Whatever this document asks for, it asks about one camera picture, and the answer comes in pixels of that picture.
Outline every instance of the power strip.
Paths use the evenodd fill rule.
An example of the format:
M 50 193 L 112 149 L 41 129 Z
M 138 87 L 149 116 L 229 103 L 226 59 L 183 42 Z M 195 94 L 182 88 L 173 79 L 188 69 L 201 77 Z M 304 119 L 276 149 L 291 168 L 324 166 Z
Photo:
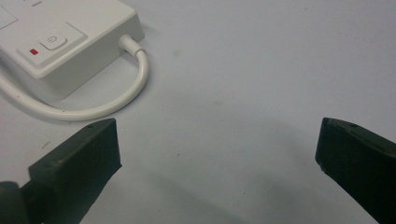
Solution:
M 63 99 L 117 59 L 121 36 L 144 37 L 136 11 L 115 0 L 7 0 L 0 6 L 0 60 L 44 100 Z
M 136 43 L 143 37 L 136 11 L 118 0 L 0 0 L 0 73 L 6 70 L 18 80 L 13 83 L 0 74 L 0 88 L 48 118 L 84 120 L 108 115 L 129 104 L 146 83 L 149 62 Z M 119 98 L 80 111 L 42 103 L 63 99 L 124 50 L 139 61 L 139 71 Z

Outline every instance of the white table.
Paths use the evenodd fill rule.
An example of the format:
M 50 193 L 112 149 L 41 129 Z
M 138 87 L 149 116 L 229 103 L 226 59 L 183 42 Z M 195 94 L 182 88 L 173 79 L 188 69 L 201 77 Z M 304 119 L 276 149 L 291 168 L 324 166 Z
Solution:
M 375 223 L 320 171 L 323 117 L 396 141 L 396 2 L 136 1 L 147 87 L 109 117 L 122 168 L 85 224 Z M 66 100 L 99 105 L 132 82 L 123 55 Z M 87 122 L 30 116 L 0 97 L 0 181 Z

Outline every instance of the white button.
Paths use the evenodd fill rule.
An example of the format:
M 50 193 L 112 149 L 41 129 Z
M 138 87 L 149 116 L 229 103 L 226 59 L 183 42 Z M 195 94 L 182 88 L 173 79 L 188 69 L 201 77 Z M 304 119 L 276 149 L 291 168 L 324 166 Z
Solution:
M 37 41 L 46 49 L 56 50 L 65 45 L 67 39 L 60 35 L 56 30 L 51 30 L 40 36 Z

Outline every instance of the power cord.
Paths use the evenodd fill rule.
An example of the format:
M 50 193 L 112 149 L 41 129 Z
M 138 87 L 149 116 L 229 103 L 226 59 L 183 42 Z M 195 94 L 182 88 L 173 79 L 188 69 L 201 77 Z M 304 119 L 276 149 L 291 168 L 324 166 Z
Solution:
M 143 89 L 149 76 L 149 61 L 145 51 L 129 35 L 120 38 L 119 47 L 126 50 L 139 62 L 139 71 L 133 85 L 119 98 L 92 109 L 85 110 L 62 110 L 50 105 L 43 104 L 26 93 L 19 90 L 14 84 L 0 77 L 0 88 L 13 100 L 35 112 L 38 115 L 50 119 L 67 121 L 80 121 L 87 119 L 98 119 L 109 115 L 128 105 L 136 95 Z

